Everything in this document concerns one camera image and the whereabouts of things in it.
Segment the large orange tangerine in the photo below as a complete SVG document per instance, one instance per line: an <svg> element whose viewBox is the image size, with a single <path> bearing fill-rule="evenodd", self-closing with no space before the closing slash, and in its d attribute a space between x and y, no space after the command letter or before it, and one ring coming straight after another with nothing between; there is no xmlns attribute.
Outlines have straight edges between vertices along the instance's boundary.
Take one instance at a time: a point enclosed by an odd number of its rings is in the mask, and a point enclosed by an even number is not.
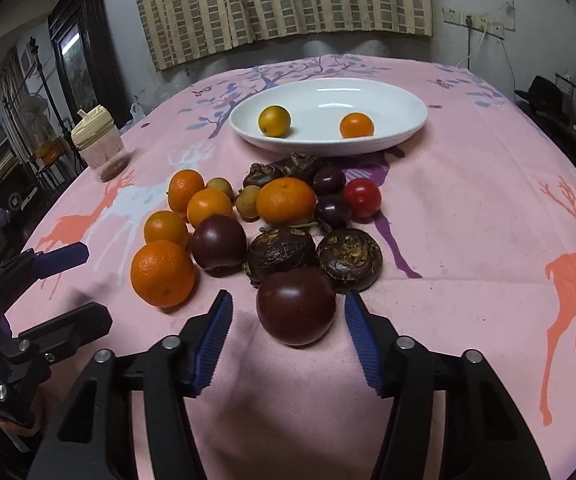
<svg viewBox="0 0 576 480"><path fill-rule="evenodd" d="M192 294L196 269L183 247L169 240L154 240L134 255L130 279L139 298L153 307L169 309Z"/></svg>

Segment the dark purple plum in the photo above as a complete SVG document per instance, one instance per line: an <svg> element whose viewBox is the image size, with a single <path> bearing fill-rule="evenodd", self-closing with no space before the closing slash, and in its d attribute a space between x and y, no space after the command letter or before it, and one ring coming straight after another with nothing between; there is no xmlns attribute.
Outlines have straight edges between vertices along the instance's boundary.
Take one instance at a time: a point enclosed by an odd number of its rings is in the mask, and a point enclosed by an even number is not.
<svg viewBox="0 0 576 480"><path fill-rule="evenodd" d="M192 233L192 256L202 270L223 273L238 269L246 261L247 237L234 218L214 214Z"/></svg>
<svg viewBox="0 0 576 480"><path fill-rule="evenodd" d="M312 344L336 317L336 291L321 270L297 268L266 278L256 293L256 313L264 330L283 344Z"/></svg>

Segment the tan longan fruit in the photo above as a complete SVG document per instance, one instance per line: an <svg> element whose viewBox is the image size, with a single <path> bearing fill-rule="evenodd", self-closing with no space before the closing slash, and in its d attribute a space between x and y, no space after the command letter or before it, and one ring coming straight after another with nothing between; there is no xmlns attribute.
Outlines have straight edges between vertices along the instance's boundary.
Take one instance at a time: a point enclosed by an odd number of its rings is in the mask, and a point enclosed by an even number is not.
<svg viewBox="0 0 576 480"><path fill-rule="evenodd" d="M210 188L211 190L223 193L228 197L229 200L234 199L235 194L233 188L230 185L230 182L224 178L216 177L210 179L206 184L206 188Z"/></svg>
<svg viewBox="0 0 576 480"><path fill-rule="evenodd" d="M254 221L259 218L256 210L256 199L260 191L261 189L256 185L247 185L239 192L235 200L235 207L245 221Z"/></svg>

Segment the big orange tangerine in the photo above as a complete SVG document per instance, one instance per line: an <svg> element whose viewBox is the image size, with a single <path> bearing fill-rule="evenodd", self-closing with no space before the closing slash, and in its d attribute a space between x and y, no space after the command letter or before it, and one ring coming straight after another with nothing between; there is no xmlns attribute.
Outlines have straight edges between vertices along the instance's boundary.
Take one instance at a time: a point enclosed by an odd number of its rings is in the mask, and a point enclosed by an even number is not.
<svg viewBox="0 0 576 480"><path fill-rule="evenodd" d="M256 196L256 212L270 226L296 226L313 219L316 195L297 178L271 181Z"/></svg>

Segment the dark cherry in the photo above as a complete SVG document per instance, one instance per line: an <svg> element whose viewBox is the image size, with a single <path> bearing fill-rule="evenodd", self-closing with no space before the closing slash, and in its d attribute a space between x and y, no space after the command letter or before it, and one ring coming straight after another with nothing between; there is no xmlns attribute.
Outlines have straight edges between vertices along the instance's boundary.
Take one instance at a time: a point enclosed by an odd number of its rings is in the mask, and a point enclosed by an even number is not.
<svg viewBox="0 0 576 480"><path fill-rule="evenodd" d="M315 206L315 219L325 232L345 229L352 216L350 203L341 195L323 196Z"/></svg>
<svg viewBox="0 0 576 480"><path fill-rule="evenodd" d="M317 171L313 178L312 188L317 197L341 194L346 186L346 175L334 166L327 166Z"/></svg>

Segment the yellow-green citrus fruit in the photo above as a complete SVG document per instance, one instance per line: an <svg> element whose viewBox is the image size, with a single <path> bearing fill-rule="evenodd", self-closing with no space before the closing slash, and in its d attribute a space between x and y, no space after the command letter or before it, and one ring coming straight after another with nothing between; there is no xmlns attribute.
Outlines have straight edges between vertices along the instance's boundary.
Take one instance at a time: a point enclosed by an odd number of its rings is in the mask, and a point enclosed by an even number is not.
<svg viewBox="0 0 576 480"><path fill-rule="evenodd" d="M264 136L282 138L291 128L290 114L279 105L265 107L259 115L258 127Z"/></svg>

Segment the red cherry tomato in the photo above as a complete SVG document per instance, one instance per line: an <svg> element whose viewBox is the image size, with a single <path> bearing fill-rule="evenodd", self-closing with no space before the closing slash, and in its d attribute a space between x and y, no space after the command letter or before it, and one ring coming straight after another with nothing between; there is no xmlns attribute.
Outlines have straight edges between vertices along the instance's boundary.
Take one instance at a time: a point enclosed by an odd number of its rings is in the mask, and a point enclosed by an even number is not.
<svg viewBox="0 0 576 480"><path fill-rule="evenodd" d="M343 189L343 196L349 202L353 215L358 219L372 218L381 206L381 192L369 179L351 180Z"/></svg>

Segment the small orange kumquat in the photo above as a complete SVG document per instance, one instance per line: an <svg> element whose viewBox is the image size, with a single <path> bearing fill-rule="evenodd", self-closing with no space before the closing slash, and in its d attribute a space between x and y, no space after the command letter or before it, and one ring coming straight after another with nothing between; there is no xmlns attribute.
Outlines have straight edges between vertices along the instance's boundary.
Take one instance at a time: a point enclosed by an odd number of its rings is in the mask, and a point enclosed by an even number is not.
<svg viewBox="0 0 576 480"><path fill-rule="evenodd" d="M354 112L341 119L339 131L345 139L365 138L375 133L375 125L367 115Z"/></svg>

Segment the cream lid plastic jar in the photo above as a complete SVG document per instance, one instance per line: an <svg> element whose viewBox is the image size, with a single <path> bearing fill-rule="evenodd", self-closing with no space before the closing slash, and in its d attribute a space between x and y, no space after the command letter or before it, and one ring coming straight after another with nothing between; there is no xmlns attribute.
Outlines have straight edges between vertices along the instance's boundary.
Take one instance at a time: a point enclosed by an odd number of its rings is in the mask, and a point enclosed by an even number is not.
<svg viewBox="0 0 576 480"><path fill-rule="evenodd" d="M120 132L108 110L102 105L88 112L78 110L80 121L71 133L71 139L88 168L102 182L108 182L128 166Z"/></svg>

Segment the pink deer tablecloth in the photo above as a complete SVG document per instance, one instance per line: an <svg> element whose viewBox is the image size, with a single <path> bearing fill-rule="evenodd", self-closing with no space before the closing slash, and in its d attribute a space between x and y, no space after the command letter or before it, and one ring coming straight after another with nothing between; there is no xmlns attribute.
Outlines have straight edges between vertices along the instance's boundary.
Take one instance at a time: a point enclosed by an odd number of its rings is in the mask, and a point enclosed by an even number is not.
<svg viewBox="0 0 576 480"><path fill-rule="evenodd" d="M366 384L342 318L293 349L256 316L248 278L200 274L184 307L163 312L130 283L143 225L166 206L169 180L192 168L240 185L268 155L228 118L241 101L291 81L353 77L419 96L429 118L396 150L350 165L375 181L381 216L366 229L384 272L363 298L428 349L482 351L520 408L550 475L576 469L576 168L530 119L482 79L437 64L325 55L231 70L178 92L125 133L128 183L84 172L29 246L87 244L84 266L35 284L9 310L15 332L87 300L109 309L102 345L148 349L207 310L220 289L235 315L209 388L188 402L212 479L366 479L390 404Z"/></svg>

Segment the striped beige curtain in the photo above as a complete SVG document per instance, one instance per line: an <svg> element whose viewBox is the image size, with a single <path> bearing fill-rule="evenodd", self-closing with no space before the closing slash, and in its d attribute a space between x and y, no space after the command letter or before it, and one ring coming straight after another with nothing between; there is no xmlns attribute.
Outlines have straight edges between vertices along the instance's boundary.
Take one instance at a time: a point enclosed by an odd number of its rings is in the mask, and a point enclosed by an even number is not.
<svg viewBox="0 0 576 480"><path fill-rule="evenodd" d="M135 0L157 70L245 44L332 32L429 38L431 0Z"/></svg>

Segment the white oval plate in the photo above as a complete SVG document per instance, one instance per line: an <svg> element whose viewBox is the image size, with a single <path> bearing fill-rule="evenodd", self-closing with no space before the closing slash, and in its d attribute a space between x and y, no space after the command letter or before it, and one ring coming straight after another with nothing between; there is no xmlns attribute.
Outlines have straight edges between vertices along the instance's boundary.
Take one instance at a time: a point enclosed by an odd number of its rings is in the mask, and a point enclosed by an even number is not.
<svg viewBox="0 0 576 480"><path fill-rule="evenodd" d="M258 119L271 105L283 107L291 118L286 136L262 133ZM374 133L346 139L343 117L366 115ZM427 122L426 104L409 91L385 82L358 78L315 78L265 89L230 113L230 128L242 140L278 154L349 156L373 153L401 144Z"/></svg>

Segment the dark wooden door frame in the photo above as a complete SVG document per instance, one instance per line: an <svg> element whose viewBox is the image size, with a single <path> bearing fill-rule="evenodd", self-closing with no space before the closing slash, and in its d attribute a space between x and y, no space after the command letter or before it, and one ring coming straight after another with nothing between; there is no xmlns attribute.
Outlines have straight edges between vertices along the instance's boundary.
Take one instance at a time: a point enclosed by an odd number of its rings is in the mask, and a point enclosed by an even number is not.
<svg viewBox="0 0 576 480"><path fill-rule="evenodd" d="M75 122L79 112L105 107L114 123L131 119L128 92L113 47L104 0L59 0L48 31L62 93Z"/></svg>

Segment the wall power strip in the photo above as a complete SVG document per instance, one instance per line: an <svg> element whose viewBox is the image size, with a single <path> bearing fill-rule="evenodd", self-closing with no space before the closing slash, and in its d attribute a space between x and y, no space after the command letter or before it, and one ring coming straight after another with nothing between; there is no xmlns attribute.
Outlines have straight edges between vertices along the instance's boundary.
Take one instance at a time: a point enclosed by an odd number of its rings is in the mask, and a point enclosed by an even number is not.
<svg viewBox="0 0 576 480"><path fill-rule="evenodd" d="M442 18L446 24L478 30L478 32L482 32L482 34L490 35L498 39L505 38L506 28L501 22L494 22L490 18L480 14L462 13L450 6L444 6L442 8Z"/></svg>

